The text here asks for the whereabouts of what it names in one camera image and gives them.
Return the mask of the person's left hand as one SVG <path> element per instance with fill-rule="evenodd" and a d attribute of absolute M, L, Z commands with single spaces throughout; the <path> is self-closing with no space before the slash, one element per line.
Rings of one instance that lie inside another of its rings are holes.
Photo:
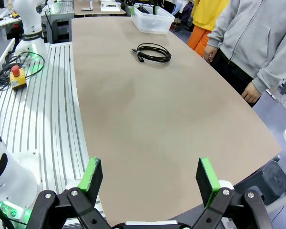
<path fill-rule="evenodd" d="M 241 96 L 247 103 L 254 104 L 261 97 L 261 93 L 255 88 L 253 83 L 250 82 Z"/>

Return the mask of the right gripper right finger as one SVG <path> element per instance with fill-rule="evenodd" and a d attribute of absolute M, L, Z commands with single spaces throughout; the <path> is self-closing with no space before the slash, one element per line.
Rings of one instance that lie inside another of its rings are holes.
<path fill-rule="evenodd" d="M 221 187 L 208 158 L 199 158 L 195 178 L 204 211 L 193 229 L 215 229 L 222 218 L 232 219 L 238 229 L 272 228 L 260 194 L 252 189 L 240 194 L 234 189 Z"/>

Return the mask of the person's right hand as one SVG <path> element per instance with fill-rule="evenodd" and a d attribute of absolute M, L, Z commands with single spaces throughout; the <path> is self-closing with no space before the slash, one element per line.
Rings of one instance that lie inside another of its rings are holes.
<path fill-rule="evenodd" d="M 211 45 L 206 45 L 205 50 L 204 50 L 204 59 L 210 64 L 214 57 L 215 54 L 217 53 L 218 48 L 213 47 Z"/>

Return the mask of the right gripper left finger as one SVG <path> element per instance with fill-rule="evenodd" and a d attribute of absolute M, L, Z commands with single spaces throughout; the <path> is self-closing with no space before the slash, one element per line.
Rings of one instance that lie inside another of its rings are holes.
<path fill-rule="evenodd" d="M 50 190 L 39 193 L 26 228 L 61 229 L 66 220 L 77 218 L 84 229 L 110 229 L 109 223 L 95 208 L 102 178 L 101 160 L 90 158 L 76 187 L 60 194 Z"/>

